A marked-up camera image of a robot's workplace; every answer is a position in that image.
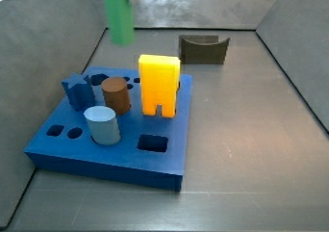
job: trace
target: rectangular hole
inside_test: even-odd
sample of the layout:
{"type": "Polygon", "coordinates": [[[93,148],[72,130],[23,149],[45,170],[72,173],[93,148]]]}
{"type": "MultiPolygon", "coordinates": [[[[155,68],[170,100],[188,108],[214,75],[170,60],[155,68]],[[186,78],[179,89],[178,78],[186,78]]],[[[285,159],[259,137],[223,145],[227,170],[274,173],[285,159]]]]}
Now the rectangular hole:
{"type": "Polygon", "coordinates": [[[144,151],[166,152],[168,138],[152,135],[140,135],[138,148],[144,151]]]}

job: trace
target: yellow block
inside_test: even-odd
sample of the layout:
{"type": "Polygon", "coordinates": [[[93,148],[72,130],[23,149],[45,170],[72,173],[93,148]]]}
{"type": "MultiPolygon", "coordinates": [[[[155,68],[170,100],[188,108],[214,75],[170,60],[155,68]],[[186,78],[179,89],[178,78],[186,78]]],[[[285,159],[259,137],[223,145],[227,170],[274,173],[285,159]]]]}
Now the yellow block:
{"type": "Polygon", "coordinates": [[[142,55],[139,58],[143,114],[154,116],[162,106],[162,116],[176,113],[180,81],[180,60],[176,57],[142,55]]]}

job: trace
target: hole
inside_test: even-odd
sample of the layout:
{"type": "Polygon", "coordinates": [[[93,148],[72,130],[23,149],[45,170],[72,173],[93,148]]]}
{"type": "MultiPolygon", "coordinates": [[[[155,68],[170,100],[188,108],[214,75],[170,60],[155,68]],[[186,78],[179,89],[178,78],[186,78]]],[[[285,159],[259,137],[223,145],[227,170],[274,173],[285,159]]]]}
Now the hole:
{"type": "Polygon", "coordinates": [[[67,137],[69,139],[76,139],[81,134],[83,134],[81,128],[72,128],[72,129],[69,129],[69,131],[67,133],[67,137]]]}
{"type": "Polygon", "coordinates": [[[57,137],[64,129],[64,126],[61,125],[52,125],[51,128],[47,131],[48,136],[55,136],[57,137]]]}
{"type": "Polygon", "coordinates": [[[138,148],[144,151],[166,152],[168,138],[152,135],[140,135],[138,148]]]}
{"type": "Polygon", "coordinates": [[[91,85],[99,86],[101,82],[108,79],[108,76],[105,74],[95,74],[91,76],[91,85]]]}

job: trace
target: blue shape sorter board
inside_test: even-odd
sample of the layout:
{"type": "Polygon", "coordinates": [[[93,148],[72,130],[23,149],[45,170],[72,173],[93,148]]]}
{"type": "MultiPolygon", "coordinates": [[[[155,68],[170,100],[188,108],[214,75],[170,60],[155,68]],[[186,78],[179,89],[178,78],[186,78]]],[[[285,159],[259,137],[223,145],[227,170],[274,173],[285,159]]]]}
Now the blue shape sorter board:
{"type": "Polygon", "coordinates": [[[123,116],[116,116],[120,141],[109,146],[93,142],[83,110],[73,109],[65,96],[24,148],[24,153],[37,168],[179,191],[191,76],[180,76],[176,116],[166,118],[160,114],[144,116],[142,113],[138,70],[89,67],[83,74],[91,78],[96,105],[104,105],[100,89],[104,78],[119,76],[127,80],[131,109],[123,116]],[[140,149],[139,141],[144,141],[146,137],[151,145],[140,149]],[[152,151],[156,147],[166,151],[152,151]]]}

